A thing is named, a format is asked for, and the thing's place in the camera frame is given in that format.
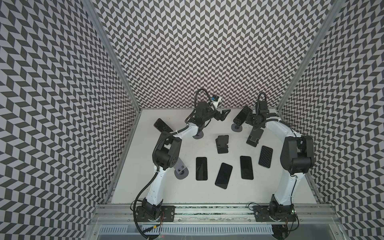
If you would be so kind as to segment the black folding stand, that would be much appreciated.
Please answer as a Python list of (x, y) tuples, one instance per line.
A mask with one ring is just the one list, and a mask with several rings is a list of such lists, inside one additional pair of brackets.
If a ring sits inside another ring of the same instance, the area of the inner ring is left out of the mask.
[(221, 135), (216, 138), (218, 154), (227, 154), (229, 152), (229, 135)]
[(261, 128), (253, 127), (253, 129), (250, 132), (250, 135), (246, 141), (246, 143), (252, 147), (257, 147), (259, 144), (259, 141), (264, 133), (264, 130)]

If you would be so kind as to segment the white-edged phone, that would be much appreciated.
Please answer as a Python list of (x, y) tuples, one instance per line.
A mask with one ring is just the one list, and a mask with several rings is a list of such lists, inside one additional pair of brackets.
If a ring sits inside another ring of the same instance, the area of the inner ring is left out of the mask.
[(196, 180), (206, 181), (208, 179), (208, 163), (206, 157), (196, 158)]

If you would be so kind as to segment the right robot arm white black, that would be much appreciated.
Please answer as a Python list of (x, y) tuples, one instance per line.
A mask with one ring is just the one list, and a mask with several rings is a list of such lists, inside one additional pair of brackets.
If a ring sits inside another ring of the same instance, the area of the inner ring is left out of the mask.
[(280, 163), (284, 171), (270, 201), (269, 217), (277, 222), (283, 217), (293, 216), (297, 186), (315, 164), (313, 138), (294, 131), (279, 115), (270, 113), (264, 92), (258, 94), (255, 110), (247, 115), (246, 123), (253, 126), (247, 139), (248, 145), (256, 147), (264, 129), (271, 131), (283, 143)]

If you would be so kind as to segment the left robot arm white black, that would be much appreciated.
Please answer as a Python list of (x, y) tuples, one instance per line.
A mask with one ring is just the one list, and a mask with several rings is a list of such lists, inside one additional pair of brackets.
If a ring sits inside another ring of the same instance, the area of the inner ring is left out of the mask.
[(183, 170), (180, 167), (186, 169), (183, 161), (179, 158), (182, 140), (186, 138), (201, 139), (204, 136), (203, 129), (210, 124), (212, 119), (224, 121), (231, 111), (223, 110), (220, 112), (218, 106), (221, 104), (221, 101), (222, 98), (220, 96), (211, 96), (204, 88), (198, 89), (194, 96), (194, 109), (185, 119), (186, 126), (173, 132), (163, 131), (157, 140), (152, 152), (154, 164), (153, 177), (140, 190), (133, 201), (134, 223), (140, 235), (146, 240), (155, 240), (157, 236), (146, 235), (139, 226), (137, 214), (139, 197), (146, 189), (149, 189), (147, 196), (141, 200), (141, 207), (150, 220), (160, 220), (162, 222), (164, 218), (161, 213), (164, 200), (164, 177), (175, 166), (181, 172)]

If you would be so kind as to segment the round grey stand back right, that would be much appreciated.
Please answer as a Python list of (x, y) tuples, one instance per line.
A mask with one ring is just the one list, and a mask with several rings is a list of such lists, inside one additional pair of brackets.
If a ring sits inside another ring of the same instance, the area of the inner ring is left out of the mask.
[(231, 125), (231, 130), (236, 133), (240, 133), (243, 130), (242, 126), (238, 126), (237, 124), (233, 123)]

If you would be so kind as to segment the round grey stand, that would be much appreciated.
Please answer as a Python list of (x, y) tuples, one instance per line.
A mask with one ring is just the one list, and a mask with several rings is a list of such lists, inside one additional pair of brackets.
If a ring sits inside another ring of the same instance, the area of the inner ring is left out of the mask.
[(197, 133), (195, 136), (193, 136), (193, 138), (195, 140), (199, 140), (199, 139), (202, 139), (204, 137), (204, 133), (203, 132), (199, 132)]
[(186, 167), (181, 158), (178, 158), (174, 165), (174, 174), (178, 180), (183, 180), (189, 175), (189, 169)]
[(233, 123), (231, 125), (231, 130), (236, 133), (240, 133), (243, 130), (242, 126), (238, 126), (237, 124)]

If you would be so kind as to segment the round grey stand back centre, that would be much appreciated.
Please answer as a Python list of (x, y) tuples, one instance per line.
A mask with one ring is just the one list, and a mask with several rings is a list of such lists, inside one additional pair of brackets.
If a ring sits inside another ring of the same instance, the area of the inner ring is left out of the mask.
[(199, 132), (197, 133), (195, 136), (193, 136), (193, 138), (195, 140), (199, 140), (199, 139), (202, 139), (204, 137), (204, 133), (203, 132)]

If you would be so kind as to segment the round grey stand front left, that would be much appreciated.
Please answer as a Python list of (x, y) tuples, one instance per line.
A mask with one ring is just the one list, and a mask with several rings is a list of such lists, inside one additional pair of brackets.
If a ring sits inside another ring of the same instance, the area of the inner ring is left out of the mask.
[(183, 180), (189, 175), (189, 169), (186, 167), (181, 158), (178, 158), (174, 165), (174, 174), (178, 180)]

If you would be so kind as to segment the white ventilation grille strip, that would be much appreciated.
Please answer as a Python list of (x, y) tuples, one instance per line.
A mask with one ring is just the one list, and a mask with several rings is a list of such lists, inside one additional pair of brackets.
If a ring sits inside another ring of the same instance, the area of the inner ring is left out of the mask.
[[(133, 225), (103, 225), (100, 235), (133, 235), (138, 231)], [(164, 225), (146, 232), (146, 235), (271, 235), (271, 225)]]

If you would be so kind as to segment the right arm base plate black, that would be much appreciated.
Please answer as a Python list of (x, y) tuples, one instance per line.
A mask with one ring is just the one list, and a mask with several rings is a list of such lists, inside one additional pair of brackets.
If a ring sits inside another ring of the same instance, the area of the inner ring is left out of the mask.
[(296, 222), (296, 212), (293, 206), (252, 206), (256, 222)]

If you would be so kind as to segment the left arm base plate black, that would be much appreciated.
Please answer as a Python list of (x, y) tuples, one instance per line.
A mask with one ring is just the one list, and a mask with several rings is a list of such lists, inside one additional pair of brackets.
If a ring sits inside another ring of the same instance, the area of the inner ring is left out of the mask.
[(173, 222), (175, 217), (175, 206), (165, 205), (160, 208), (145, 209), (142, 206), (136, 208), (137, 222)]

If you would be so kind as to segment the aluminium mounting rail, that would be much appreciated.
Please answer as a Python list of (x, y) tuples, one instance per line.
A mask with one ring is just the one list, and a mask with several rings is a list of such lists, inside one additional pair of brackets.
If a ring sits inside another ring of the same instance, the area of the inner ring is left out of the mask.
[[(286, 219), (272, 221), (268, 213), (261, 216), (252, 211), (255, 204), (173, 204), (159, 219), (165, 224), (284, 224)], [(330, 204), (296, 204), (296, 215), (301, 224), (340, 224)], [(90, 224), (133, 224), (135, 214), (130, 205), (109, 204), (96, 207)]]

